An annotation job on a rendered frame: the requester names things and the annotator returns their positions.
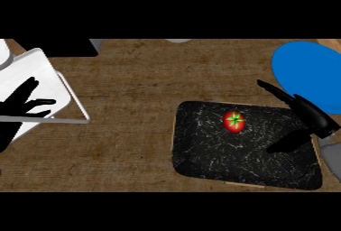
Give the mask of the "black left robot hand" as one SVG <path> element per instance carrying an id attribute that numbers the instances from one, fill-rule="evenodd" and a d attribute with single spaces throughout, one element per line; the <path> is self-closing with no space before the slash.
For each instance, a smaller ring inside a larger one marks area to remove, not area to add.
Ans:
<path id="1" fill-rule="evenodd" d="M 29 113 L 29 110 L 37 106 L 53 105 L 56 103 L 54 99 L 28 99 L 37 86 L 38 80 L 29 77 L 17 86 L 7 99 L 0 101 L 0 116 L 44 117 L 50 113 L 48 110 Z M 7 148 L 20 126 L 22 122 L 0 122 L 0 152 Z"/>

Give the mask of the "black marble tray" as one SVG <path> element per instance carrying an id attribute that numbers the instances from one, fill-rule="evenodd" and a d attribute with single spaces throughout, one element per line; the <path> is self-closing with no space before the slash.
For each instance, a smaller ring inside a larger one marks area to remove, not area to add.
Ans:
<path id="1" fill-rule="evenodd" d="M 245 127 L 224 129 L 224 113 L 239 111 Z M 184 176 L 237 183 L 314 190 L 321 186 L 314 146 L 293 152 L 265 148 L 305 126 L 286 108 L 184 101 L 177 108 L 172 167 Z"/>

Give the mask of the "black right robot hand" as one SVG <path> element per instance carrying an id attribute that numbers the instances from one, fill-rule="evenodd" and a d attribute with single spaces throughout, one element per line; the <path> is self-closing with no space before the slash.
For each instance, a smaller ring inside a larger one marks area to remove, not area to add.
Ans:
<path id="1" fill-rule="evenodd" d="M 292 152 L 305 143 L 310 142 L 310 136 L 314 134 L 320 139 L 332 135 L 341 125 L 318 109 L 318 107 L 299 95 L 292 96 L 277 87 L 256 80 L 258 86 L 273 94 L 273 96 L 289 106 L 293 114 L 305 125 L 305 129 L 289 132 L 265 149 L 268 153 Z"/>

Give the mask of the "black appliance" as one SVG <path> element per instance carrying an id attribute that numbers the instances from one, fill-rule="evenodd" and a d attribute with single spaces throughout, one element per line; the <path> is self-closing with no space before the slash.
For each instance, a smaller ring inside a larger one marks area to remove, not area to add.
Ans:
<path id="1" fill-rule="evenodd" d="M 101 47 L 101 39 L 14 38 L 14 41 L 26 51 L 39 48 L 51 58 L 96 57 Z"/>

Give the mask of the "white round object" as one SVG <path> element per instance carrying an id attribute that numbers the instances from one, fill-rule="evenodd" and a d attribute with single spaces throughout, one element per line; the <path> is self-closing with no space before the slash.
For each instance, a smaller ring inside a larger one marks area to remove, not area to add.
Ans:
<path id="1" fill-rule="evenodd" d="M 4 69 L 13 62 L 13 53 L 7 47 L 7 42 L 0 39 L 0 70 Z"/>

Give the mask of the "red tomato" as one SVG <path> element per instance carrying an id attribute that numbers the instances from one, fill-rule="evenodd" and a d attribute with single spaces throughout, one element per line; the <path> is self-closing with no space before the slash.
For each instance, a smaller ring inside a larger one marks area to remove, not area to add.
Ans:
<path id="1" fill-rule="evenodd" d="M 239 111 L 227 111 L 224 113 L 224 129 L 228 133 L 237 134 L 245 127 L 245 118 Z"/>

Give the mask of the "white open door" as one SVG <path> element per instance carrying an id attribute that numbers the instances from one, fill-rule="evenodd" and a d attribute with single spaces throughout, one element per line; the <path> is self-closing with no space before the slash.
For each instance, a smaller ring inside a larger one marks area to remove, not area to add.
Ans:
<path id="1" fill-rule="evenodd" d="M 38 113 L 48 110 L 50 113 L 42 119 L 44 123 L 66 123 L 66 124 L 87 124 L 90 121 L 88 113 L 82 107 L 75 92 L 66 82 L 63 75 L 54 70 L 48 62 L 47 56 L 41 49 L 35 48 L 22 53 L 0 70 L 0 101 L 4 101 L 13 93 L 23 81 L 34 77 L 38 81 L 28 99 L 54 99 L 53 105 L 42 105 L 31 110 L 31 113 Z M 54 115 L 65 109 L 75 100 L 84 119 L 56 119 Z"/>

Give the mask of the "blue plate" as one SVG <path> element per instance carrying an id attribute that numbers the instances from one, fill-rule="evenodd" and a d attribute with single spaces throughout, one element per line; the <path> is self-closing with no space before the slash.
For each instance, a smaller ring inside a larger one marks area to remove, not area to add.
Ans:
<path id="1" fill-rule="evenodd" d="M 341 53 L 314 42 L 287 42 L 271 55 L 274 79 L 326 114 L 341 115 Z"/>

